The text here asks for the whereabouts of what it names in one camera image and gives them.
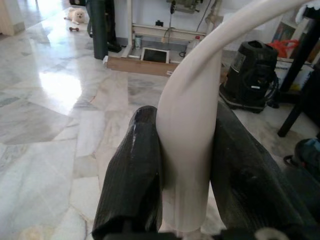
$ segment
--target curved pipe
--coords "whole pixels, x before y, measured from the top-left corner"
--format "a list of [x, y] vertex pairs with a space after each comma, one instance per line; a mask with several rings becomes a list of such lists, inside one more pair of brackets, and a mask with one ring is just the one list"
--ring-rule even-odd
[[156, 128], [164, 157], [163, 219], [180, 232], [206, 217], [210, 157], [220, 84], [221, 50], [247, 31], [308, 0], [258, 0], [206, 36], [168, 80]]

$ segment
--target wooden board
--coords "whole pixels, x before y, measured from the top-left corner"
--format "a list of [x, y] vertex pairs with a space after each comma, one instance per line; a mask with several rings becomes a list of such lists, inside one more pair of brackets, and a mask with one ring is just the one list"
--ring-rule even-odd
[[141, 61], [139, 59], [120, 58], [113, 56], [109, 56], [106, 63], [106, 67], [108, 69], [116, 71], [150, 74], [165, 77], [170, 77], [177, 66], [178, 64], [175, 63]]

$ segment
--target black vacuum cleaner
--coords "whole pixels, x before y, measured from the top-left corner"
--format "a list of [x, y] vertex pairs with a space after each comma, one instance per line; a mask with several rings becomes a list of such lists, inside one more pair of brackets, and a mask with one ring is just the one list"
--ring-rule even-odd
[[278, 51], [261, 41], [243, 42], [219, 94], [231, 109], [260, 113], [279, 86]]

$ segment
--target white bottle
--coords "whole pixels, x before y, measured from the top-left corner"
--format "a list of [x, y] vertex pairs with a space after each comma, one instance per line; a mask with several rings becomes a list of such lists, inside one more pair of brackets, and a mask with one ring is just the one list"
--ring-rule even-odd
[[194, 40], [191, 41], [186, 47], [185, 55], [188, 55], [192, 49], [194, 49], [200, 43], [200, 36], [195, 36]]

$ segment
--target fluffy dog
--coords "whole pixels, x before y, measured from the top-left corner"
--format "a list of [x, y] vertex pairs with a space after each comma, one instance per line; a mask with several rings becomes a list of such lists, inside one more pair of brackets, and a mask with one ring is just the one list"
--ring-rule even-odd
[[74, 24], [80, 24], [85, 22], [85, 11], [82, 8], [70, 7], [68, 15], [64, 19], [71, 20]]

